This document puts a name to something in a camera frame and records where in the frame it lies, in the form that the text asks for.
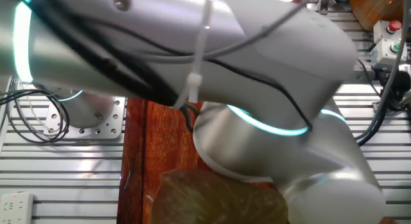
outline electrical outlet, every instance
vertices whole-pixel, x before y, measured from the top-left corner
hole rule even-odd
[[[30,224],[33,195],[27,192],[0,197],[0,224]]]

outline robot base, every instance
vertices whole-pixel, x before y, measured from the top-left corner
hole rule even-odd
[[[112,112],[107,118],[99,125],[91,128],[76,128],[69,127],[69,132],[64,137],[64,140],[76,139],[76,140],[104,140],[104,139],[117,139],[123,129],[123,117],[125,112],[124,97],[115,97],[115,104]],[[46,126],[57,130],[59,127],[60,116],[53,105],[49,106]]]

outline black cable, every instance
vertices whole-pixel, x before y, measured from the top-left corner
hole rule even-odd
[[[31,92],[33,89],[19,89],[19,90],[12,90],[9,92],[0,93],[0,96],[9,96],[18,92]]]
[[[375,92],[379,97],[381,97],[381,94],[377,91],[377,89],[375,88],[374,84],[372,83],[372,80],[370,79],[370,76],[368,75],[367,68],[365,68],[364,63],[363,63],[360,59],[357,59],[357,60],[358,60],[358,62],[360,63],[360,65],[361,65],[361,67],[362,67],[362,70],[363,70],[364,73],[365,73],[365,77],[366,77],[366,79],[368,80],[368,82],[370,83],[372,89],[374,89],[374,92]]]
[[[16,85],[15,85],[14,81],[12,80],[12,83],[10,84],[9,90],[12,90],[13,88],[15,89],[15,88],[16,88]],[[26,141],[28,141],[28,142],[34,142],[34,143],[37,143],[37,144],[54,143],[54,142],[57,142],[57,141],[62,140],[62,139],[66,136],[67,131],[68,131],[68,128],[69,128],[69,124],[70,124],[69,114],[68,114],[66,108],[63,106],[63,104],[61,104],[61,103],[57,100],[56,97],[50,96],[50,94],[49,94],[48,92],[44,91],[44,90],[32,89],[31,92],[25,92],[25,93],[18,93],[18,92],[16,92],[15,94],[18,94],[18,95],[16,95],[16,96],[15,96],[14,98],[12,98],[12,99],[10,98],[10,99],[9,99],[9,102],[10,102],[10,100],[17,100],[17,99],[19,99],[19,98],[21,98],[22,96],[25,96],[25,95],[27,95],[27,94],[29,94],[29,95],[31,95],[31,94],[38,94],[38,93],[43,94],[43,95],[46,96],[46,97],[50,100],[50,102],[56,107],[56,109],[57,109],[57,111],[58,111],[58,113],[59,113],[59,115],[60,115],[60,130],[59,130],[59,132],[58,132],[53,138],[45,139],[45,138],[41,137],[39,134],[37,134],[36,130],[33,130],[33,128],[31,127],[31,125],[28,124],[26,118],[25,118],[25,117],[23,116],[23,114],[22,114],[20,104],[16,103],[17,112],[18,112],[21,120],[23,121],[24,125],[27,127],[27,129],[28,129],[35,137],[39,138],[41,141],[36,141],[36,140],[29,139],[29,138],[27,138],[26,136],[24,136],[24,135],[20,132],[20,130],[17,129],[17,127],[16,127],[16,125],[14,124],[14,121],[13,121],[13,119],[12,119],[12,115],[11,115],[12,112],[10,111],[10,106],[9,106],[9,104],[7,104],[7,105],[6,105],[6,113],[7,113],[7,116],[8,116],[9,122],[10,122],[10,125],[11,125],[12,128],[14,129],[15,133],[17,133],[17,135],[19,135],[20,137],[22,137],[24,140],[26,140]]]
[[[388,108],[389,110],[393,111],[393,112],[401,112],[401,111],[404,111],[404,110],[405,110],[405,107],[397,108],[397,107],[395,107],[395,106],[394,106],[393,104],[391,104],[391,103],[387,103],[387,108]]]
[[[367,49],[358,49],[357,51],[371,52],[375,46],[377,46],[377,44],[372,43],[371,46],[368,47]]]
[[[127,35],[130,35],[130,36],[132,36],[132,37],[134,37],[134,38],[140,39],[140,40],[142,40],[143,42],[147,42],[148,44],[151,44],[151,45],[153,45],[153,46],[155,46],[155,47],[157,47],[157,48],[159,48],[159,49],[161,49],[161,50],[163,50],[163,51],[169,52],[169,53],[171,53],[171,54],[173,54],[173,55],[179,55],[179,56],[182,56],[182,55],[191,55],[191,53],[184,53],[184,52],[177,51],[177,50],[174,50],[174,49],[172,49],[172,48],[163,46],[163,45],[161,45],[161,44],[158,44],[158,43],[156,43],[156,42],[154,42],[154,41],[152,41],[152,40],[150,40],[150,39],[148,39],[148,38],[145,38],[145,37],[143,37],[143,36],[141,36],[141,35],[136,34],[136,33],[133,32],[133,31],[130,31],[130,30],[126,29],[126,28],[123,28],[123,27],[118,26],[118,25],[115,25],[115,24],[111,24],[111,23],[109,23],[109,22],[105,22],[105,21],[101,21],[101,20],[93,19],[93,18],[89,18],[89,17],[82,17],[82,16],[79,16],[79,15],[77,15],[77,17],[81,18],[81,19],[84,20],[84,21],[93,22],[93,23],[95,23],[95,24],[100,24],[100,25],[103,25],[103,26],[107,26],[107,27],[109,27],[109,28],[112,28],[112,29],[118,30],[118,31],[120,31],[120,32],[126,33]],[[236,74],[238,74],[238,75],[240,75],[240,76],[243,76],[243,77],[246,77],[246,78],[248,78],[248,79],[257,81],[257,82],[259,82],[259,83],[264,83],[265,85],[269,85],[269,86],[271,86],[271,87],[279,90],[281,93],[283,93],[283,94],[287,97],[287,99],[288,99],[288,100],[291,102],[291,104],[295,107],[295,109],[296,109],[296,111],[298,112],[298,114],[301,116],[301,118],[302,118],[302,119],[304,120],[304,122],[306,123],[308,129],[309,129],[309,130],[312,130],[312,124],[311,124],[310,120],[304,115],[304,112],[303,112],[303,111],[301,110],[301,108],[298,106],[297,102],[295,102],[294,98],[290,95],[290,93],[289,93],[280,83],[276,82],[274,79],[271,79],[271,78],[269,78],[269,77],[267,77],[267,76],[264,76],[264,75],[258,74],[258,73],[247,73],[247,72],[249,72],[249,71],[246,71],[246,70],[243,70],[243,69],[238,69],[238,68],[236,68],[236,67],[233,67],[233,66],[231,66],[231,65],[229,65],[229,64],[226,64],[226,63],[224,63],[224,62],[222,62],[222,61],[219,61],[219,60],[212,59],[212,60],[208,60],[208,62],[211,62],[211,63],[213,63],[213,64],[216,64],[216,65],[219,65],[219,66],[221,66],[221,67],[224,67],[224,68],[226,68],[227,70],[229,70],[229,71],[231,71],[231,72],[233,72],[233,73],[236,73]]]
[[[57,13],[45,13],[44,8],[40,5],[36,5],[35,0],[31,3],[26,3],[28,7],[36,14],[36,16],[49,28],[51,31],[57,35],[65,44],[67,44],[74,52],[76,52],[80,57],[82,57],[88,64],[93,66],[102,75],[106,76],[108,79],[116,82],[118,85],[123,86],[126,90],[133,92],[134,94],[160,103],[157,98],[152,97],[151,89],[143,85],[137,80],[132,79],[129,75],[118,71],[116,63],[112,60],[101,57],[90,47],[81,43],[77,40],[73,33],[79,33],[76,30],[69,29],[70,26],[66,26],[67,29],[63,28],[65,20],[58,16]]]
[[[195,117],[198,117],[200,115],[200,112],[197,110],[197,108],[194,105],[190,103],[185,103],[184,106],[190,109],[190,111],[194,114]]]
[[[6,116],[7,116],[7,110],[4,111],[3,117],[1,119],[1,123],[0,123],[0,134],[3,130],[3,128],[5,127],[6,124]]]
[[[378,130],[380,130],[381,125],[384,122],[385,114],[387,113],[387,106],[386,105],[379,105],[379,106],[383,106],[381,110],[381,114],[378,116],[378,120],[376,124],[374,125],[374,127],[372,128],[372,130],[363,139],[358,141],[358,145],[360,147],[363,146],[366,142],[368,142],[372,137],[374,137],[374,135],[378,132]]]
[[[54,7],[58,7],[59,12],[63,12],[60,15],[71,22],[71,24],[81,32],[85,33],[89,39],[99,44],[103,49],[108,51],[112,56],[117,58],[122,64],[129,68],[133,73],[147,82],[158,96],[163,105],[172,106],[178,98],[171,87],[159,76],[146,62],[140,60],[136,56],[130,56],[114,46],[110,45],[103,35],[89,26],[85,26],[84,23],[78,20],[78,17],[59,0],[48,0]]]
[[[187,107],[183,105],[183,107],[180,108],[180,111],[184,116],[184,119],[186,120],[186,127],[188,131],[193,133],[193,125],[191,124],[191,114],[189,113]]]

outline gray electrical box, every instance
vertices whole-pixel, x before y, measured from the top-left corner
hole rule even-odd
[[[377,68],[390,69],[396,60],[399,40],[383,39],[371,51],[371,65]],[[399,64],[407,61],[407,47],[404,47]]]

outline wooden table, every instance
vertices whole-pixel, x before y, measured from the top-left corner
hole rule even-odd
[[[150,223],[159,175],[177,168],[208,169],[197,155],[191,133],[179,111],[129,99],[118,206],[118,223]],[[126,189],[128,172],[130,178]]]

